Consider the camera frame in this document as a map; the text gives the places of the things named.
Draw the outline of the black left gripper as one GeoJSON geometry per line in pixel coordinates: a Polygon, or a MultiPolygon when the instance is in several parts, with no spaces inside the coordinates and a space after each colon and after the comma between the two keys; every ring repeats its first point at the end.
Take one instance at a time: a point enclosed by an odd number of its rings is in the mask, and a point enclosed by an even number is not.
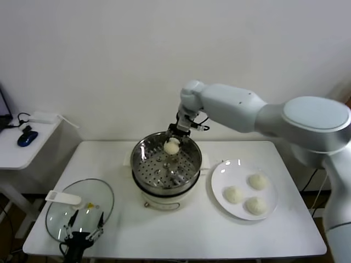
{"type": "Polygon", "coordinates": [[[77,218],[78,211],[70,217],[68,223],[64,225],[64,230],[66,233],[64,242],[67,246],[67,251],[64,256],[64,262],[74,263],[81,262],[83,258],[83,253],[86,249],[92,246],[92,241],[97,240],[104,232],[104,213],[101,214],[97,227],[92,233],[88,232],[72,232],[72,227],[77,218]]]}

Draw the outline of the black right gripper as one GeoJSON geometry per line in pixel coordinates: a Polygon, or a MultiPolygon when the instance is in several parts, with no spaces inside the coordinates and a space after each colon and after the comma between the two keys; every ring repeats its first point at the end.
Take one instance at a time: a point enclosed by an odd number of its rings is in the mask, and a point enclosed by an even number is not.
{"type": "Polygon", "coordinates": [[[165,143],[169,142],[170,137],[177,137],[178,144],[183,143],[183,137],[189,137],[190,136],[190,131],[183,131],[177,128],[176,124],[171,123],[168,126],[167,129],[166,137],[165,137],[165,143]]]}

